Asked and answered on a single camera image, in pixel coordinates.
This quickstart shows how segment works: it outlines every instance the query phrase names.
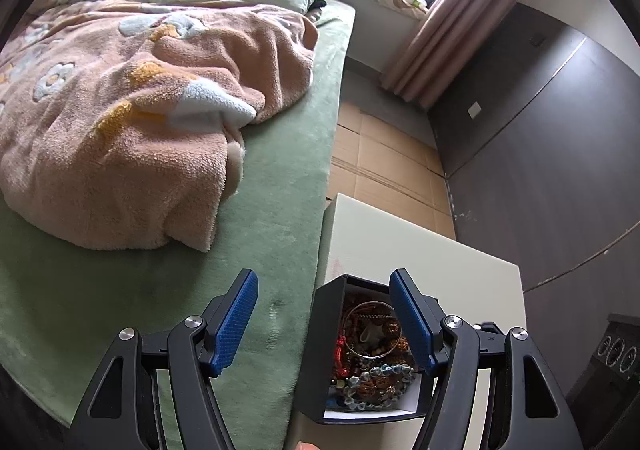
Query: blue gripper pad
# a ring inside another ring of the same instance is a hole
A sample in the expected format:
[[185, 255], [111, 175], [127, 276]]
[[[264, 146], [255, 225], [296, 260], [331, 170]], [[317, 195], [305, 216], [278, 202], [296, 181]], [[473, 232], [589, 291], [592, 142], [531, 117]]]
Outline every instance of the blue gripper pad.
[[427, 374], [430, 374], [436, 366], [431, 344], [431, 332], [422, 318], [414, 298], [397, 272], [393, 272], [389, 279], [389, 295], [402, 332], [409, 341], [415, 363], [422, 367]]
[[216, 333], [216, 348], [210, 364], [214, 378], [233, 362], [257, 300], [258, 277], [252, 271], [242, 284]]

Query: white tabletop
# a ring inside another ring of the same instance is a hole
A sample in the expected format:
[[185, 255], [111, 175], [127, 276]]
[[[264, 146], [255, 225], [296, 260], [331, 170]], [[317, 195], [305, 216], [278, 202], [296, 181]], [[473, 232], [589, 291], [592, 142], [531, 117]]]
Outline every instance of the white tabletop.
[[[324, 214], [317, 286], [345, 273], [388, 284], [397, 268], [406, 268], [420, 291], [436, 297], [447, 314], [470, 324], [493, 321], [504, 332], [526, 327], [517, 266], [338, 194]], [[478, 373], [465, 450], [480, 444], [489, 375]], [[330, 426], [294, 412], [285, 448], [293, 450], [302, 440], [320, 450], [411, 450], [422, 421]]]

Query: red cord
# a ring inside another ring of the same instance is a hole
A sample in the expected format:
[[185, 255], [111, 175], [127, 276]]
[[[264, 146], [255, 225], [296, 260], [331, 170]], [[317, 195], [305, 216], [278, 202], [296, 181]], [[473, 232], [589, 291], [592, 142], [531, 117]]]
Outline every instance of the red cord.
[[349, 369], [345, 369], [342, 366], [342, 348], [346, 341], [347, 338], [340, 335], [335, 343], [335, 369], [339, 378], [346, 378], [349, 375]]

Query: pink fleece blanket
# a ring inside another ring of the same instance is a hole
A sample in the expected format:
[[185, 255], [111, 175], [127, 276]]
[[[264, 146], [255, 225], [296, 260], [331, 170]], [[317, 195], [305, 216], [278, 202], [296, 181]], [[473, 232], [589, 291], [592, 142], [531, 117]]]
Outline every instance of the pink fleece blanket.
[[274, 6], [80, 2], [0, 54], [0, 189], [30, 223], [97, 250], [206, 252], [241, 178], [239, 129], [300, 99], [315, 27]]

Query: white light switch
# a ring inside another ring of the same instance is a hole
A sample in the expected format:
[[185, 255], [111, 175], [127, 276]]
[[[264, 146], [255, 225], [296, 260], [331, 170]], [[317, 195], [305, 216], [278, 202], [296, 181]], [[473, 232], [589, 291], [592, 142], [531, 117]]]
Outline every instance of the white light switch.
[[466, 112], [469, 113], [469, 115], [471, 116], [471, 119], [474, 119], [478, 114], [480, 114], [481, 110], [482, 110], [482, 107], [480, 107], [480, 104], [478, 104], [478, 102], [474, 102], [474, 104], [471, 107], [469, 107]]

